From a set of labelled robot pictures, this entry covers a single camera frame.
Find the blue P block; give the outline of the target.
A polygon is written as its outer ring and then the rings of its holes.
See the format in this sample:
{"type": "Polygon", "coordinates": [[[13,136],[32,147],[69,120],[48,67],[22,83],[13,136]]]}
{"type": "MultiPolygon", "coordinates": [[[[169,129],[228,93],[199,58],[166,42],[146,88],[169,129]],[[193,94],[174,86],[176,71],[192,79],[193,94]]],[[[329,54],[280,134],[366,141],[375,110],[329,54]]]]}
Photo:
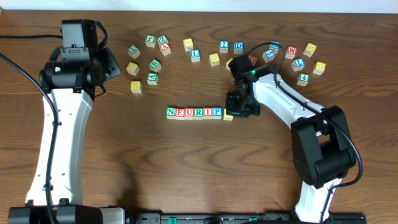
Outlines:
{"type": "Polygon", "coordinates": [[[221,119],[223,116],[222,107],[213,107],[212,108],[212,119],[221,119]]]}

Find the red I block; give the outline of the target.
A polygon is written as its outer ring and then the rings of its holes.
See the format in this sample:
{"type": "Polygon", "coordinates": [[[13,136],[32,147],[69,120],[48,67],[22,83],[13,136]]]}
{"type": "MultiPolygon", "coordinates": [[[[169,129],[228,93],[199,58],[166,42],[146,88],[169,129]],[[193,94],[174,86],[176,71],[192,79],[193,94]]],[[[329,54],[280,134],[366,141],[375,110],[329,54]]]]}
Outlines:
{"type": "Polygon", "coordinates": [[[203,119],[213,119],[213,108],[205,107],[203,109],[203,119]]]}

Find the red E block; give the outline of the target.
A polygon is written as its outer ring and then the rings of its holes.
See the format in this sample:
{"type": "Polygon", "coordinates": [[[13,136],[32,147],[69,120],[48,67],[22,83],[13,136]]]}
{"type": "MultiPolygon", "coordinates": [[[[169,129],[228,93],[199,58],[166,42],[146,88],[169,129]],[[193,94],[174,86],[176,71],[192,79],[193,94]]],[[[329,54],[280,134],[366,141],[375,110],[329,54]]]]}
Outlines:
{"type": "Polygon", "coordinates": [[[185,120],[185,109],[184,108],[176,108],[175,109],[175,119],[185,120]]]}

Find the green N block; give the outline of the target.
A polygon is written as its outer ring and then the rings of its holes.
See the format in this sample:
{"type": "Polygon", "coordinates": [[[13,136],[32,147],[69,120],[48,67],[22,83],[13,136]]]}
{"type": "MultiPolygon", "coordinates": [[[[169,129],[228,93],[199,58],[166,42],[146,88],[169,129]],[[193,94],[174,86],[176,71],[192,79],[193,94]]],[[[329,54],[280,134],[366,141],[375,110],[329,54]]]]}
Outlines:
{"type": "Polygon", "coordinates": [[[167,107],[166,108],[166,118],[167,119],[175,119],[176,108],[175,107],[167,107]]]}

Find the green R block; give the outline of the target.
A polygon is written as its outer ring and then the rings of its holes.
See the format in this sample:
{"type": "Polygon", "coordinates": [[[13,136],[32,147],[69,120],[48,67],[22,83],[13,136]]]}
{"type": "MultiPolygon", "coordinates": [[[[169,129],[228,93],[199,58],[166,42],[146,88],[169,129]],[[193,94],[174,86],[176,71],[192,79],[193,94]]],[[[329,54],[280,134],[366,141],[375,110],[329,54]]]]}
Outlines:
{"type": "Polygon", "coordinates": [[[194,109],[194,120],[203,120],[203,108],[194,109]]]}

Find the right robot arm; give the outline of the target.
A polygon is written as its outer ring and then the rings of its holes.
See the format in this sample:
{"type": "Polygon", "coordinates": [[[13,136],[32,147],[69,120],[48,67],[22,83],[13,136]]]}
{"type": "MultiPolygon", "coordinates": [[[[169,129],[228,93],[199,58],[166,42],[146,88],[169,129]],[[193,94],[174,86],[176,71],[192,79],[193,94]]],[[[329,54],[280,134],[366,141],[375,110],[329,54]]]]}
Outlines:
{"type": "Polygon", "coordinates": [[[361,165],[343,110],[325,108],[291,88],[269,65],[255,67],[247,55],[227,63],[236,91],[226,97],[226,113],[247,118],[259,115],[261,105],[273,111],[291,130],[295,169],[302,178],[295,214],[302,222],[330,219],[334,191],[350,168],[361,165]]]}

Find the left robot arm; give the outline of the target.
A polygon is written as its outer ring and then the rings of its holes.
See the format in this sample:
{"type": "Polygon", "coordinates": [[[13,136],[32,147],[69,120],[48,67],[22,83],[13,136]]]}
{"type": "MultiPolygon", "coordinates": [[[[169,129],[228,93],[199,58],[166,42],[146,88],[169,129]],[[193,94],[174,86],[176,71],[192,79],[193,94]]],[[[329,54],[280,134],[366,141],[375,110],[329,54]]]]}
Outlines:
{"type": "Polygon", "coordinates": [[[96,87],[120,75],[120,67],[98,41],[98,21],[62,22],[56,48],[34,85],[43,94],[44,129],[34,180],[23,207],[9,210],[9,223],[125,223],[121,207],[83,205],[81,163],[86,124],[96,87]]]}

